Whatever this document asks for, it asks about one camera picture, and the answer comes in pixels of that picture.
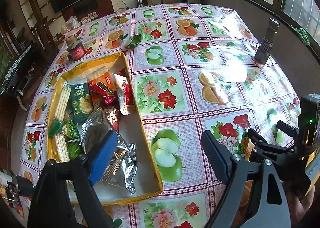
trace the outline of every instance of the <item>table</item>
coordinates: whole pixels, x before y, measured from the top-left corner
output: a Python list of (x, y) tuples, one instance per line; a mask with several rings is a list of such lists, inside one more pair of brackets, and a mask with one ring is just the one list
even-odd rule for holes
[[(225, 186), (217, 180), (200, 146), (210, 130), (233, 153), (243, 153), (242, 134), (250, 127), (270, 143), (292, 144), (272, 131), (282, 119), (297, 126), (300, 102), (288, 79), (270, 57), (254, 60), (259, 42), (231, 9), (196, 4), (164, 4), (112, 14), (70, 32), (81, 38), (87, 55), (81, 61), (61, 58), (63, 45), (32, 103), (20, 158), (20, 175), (36, 185), (47, 161), (46, 122), (51, 95), (60, 75), (78, 63), (123, 51), (134, 94), (151, 143), (162, 129), (178, 134), (181, 146), (173, 168), (163, 169), (163, 194), (135, 204), (107, 207), (121, 227), (203, 227)], [(142, 42), (125, 49), (127, 38)], [(42, 102), (36, 108), (36, 102)], [(26, 206), (29, 199), (23, 199)], [(82, 220), (79, 207), (76, 218)], [(161, 226), (161, 218), (166, 223)]]

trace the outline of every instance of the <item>plastic bag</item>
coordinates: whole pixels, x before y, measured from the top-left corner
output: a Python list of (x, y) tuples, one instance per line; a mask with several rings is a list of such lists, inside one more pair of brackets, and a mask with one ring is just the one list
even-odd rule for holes
[(69, 30), (73, 30), (80, 27), (80, 23), (77, 21), (76, 16), (71, 16), (66, 22), (66, 26)]

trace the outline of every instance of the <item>flower print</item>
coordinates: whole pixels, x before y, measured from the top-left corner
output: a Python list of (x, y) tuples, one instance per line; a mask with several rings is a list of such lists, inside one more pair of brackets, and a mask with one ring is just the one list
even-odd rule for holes
[(30, 160), (33, 161), (33, 162), (36, 162), (36, 157), (37, 157), (36, 148), (33, 147), (33, 148), (31, 148), (31, 158), (30, 158)]
[(234, 137), (236, 138), (238, 136), (238, 131), (233, 128), (233, 125), (231, 123), (226, 123), (225, 125), (219, 125), (218, 126), (219, 132), (222, 134), (222, 136)]
[(253, 77), (252, 77), (251, 75), (247, 74), (247, 78), (246, 78), (245, 81), (246, 81), (249, 85), (252, 83), (253, 80), (254, 80)]
[(142, 33), (145, 33), (145, 34), (150, 34), (152, 29), (150, 26), (144, 26), (142, 29), (141, 29)]
[(120, 20), (122, 23), (127, 23), (129, 19), (128, 18), (120, 18)]
[(148, 83), (144, 83), (142, 86), (143, 94), (150, 98), (157, 98), (160, 93), (160, 86), (157, 81), (151, 80)]
[(171, 85), (171, 86), (175, 86), (177, 83), (177, 80), (173, 78), (173, 76), (170, 76), (167, 78), (167, 82)]
[(184, 221), (182, 224), (179, 226), (176, 226), (175, 228), (192, 228), (191, 224), (189, 224), (187, 221)]
[(251, 124), (248, 119), (249, 118), (247, 114), (239, 115), (233, 119), (233, 124), (236, 124), (238, 127), (241, 126), (243, 129), (250, 128)]
[(237, 143), (237, 140), (234, 137), (227, 138), (226, 136), (222, 136), (221, 138), (217, 139), (219, 144), (225, 145), (226, 148), (232, 153), (233, 145)]
[(196, 216), (199, 212), (199, 207), (196, 205), (195, 202), (192, 202), (191, 204), (186, 206), (186, 211), (189, 212), (190, 216)]
[(187, 45), (187, 48), (189, 49), (193, 49), (193, 50), (201, 50), (199, 47), (197, 47), (196, 45)]
[(213, 60), (213, 54), (211, 52), (204, 52), (204, 55), (207, 57), (209, 61)]
[(29, 141), (29, 142), (32, 142), (32, 133), (29, 133), (29, 134), (28, 134), (28, 141)]
[(199, 42), (197, 45), (202, 48), (207, 48), (208, 46), (210, 46), (210, 43), (209, 42)]
[(156, 39), (156, 38), (160, 38), (162, 33), (159, 30), (155, 29), (154, 31), (151, 32), (151, 35)]
[(292, 102), (293, 102), (293, 104), (295, 104), (295, 105), (297, 105), (297, 106), (300, 104), (300, 101), (299, 101), (298, 97), (294, 98), (294, 99), (292, 100)]
[(35, 139), (35, 141), (39, 141), (39, 136), (40, 136), (41, 132), (40, 131), (35, 131), (33, 133), (33, 137)]
[(174, 109), (174, 105), (177, 103), (176, 97), (168, 89), (158, 95), (158, 101), (163, 102), (163, 107), (166, 109), (168, 107)]
[(59, 69), (57, 70), (57, 73), (60, 74), (60, 73), (62, 73), (63, 70), (64, 70), (64, 67), (61, 67), (61, 68), (59, 68)]
[(86, 50), (87, 54), (90, 54), (92, 51), (92, 46)]
[(152, 219), (154, 228), (174, 228), (177, 223), (177, 217), (168, 209), (153, 213)]

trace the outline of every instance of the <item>green candy wrapper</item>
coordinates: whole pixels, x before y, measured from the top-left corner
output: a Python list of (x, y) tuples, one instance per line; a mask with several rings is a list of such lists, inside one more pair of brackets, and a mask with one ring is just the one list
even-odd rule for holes
[(125, 43), (125, 48), (135, 48), (140, 44), (140, 42), (141, 35), (134, 35), (132, 37), (129, 37), (129, 39)]

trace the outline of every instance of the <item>snack package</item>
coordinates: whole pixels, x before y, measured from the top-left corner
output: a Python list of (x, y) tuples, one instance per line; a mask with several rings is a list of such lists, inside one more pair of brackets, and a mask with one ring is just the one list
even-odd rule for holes
[(133, 95), (130, 90), (128, 80), (124, 76), (114, 74), (116, 79), (117, 94), (122, 115), (136, 113), (136, 107), (133, 102)]
[(103, 109), (103, 113), (106, 116), (107, 120), (111, 123), (116, 132), (119, 132), (118, 118), (119, 118), (119, 109), (115, 105), (108, 105)]
[(67, 120), (61, 128), (61, 133), (68, 139), (68, 140), (75, 140), (79, 139), (79, 131), (78, 126), (73, 120)]
[(85, 121), (93, 112), (93, 104), (87, 83), (71, 85), (70, 100), (73, 109), (74, 122)]
[(70, 161), (67, 144), (64, 136), (61, 133), (57, 133), (53, 136), (53, 145), (57, 148), (57, 154), (59, 163)]

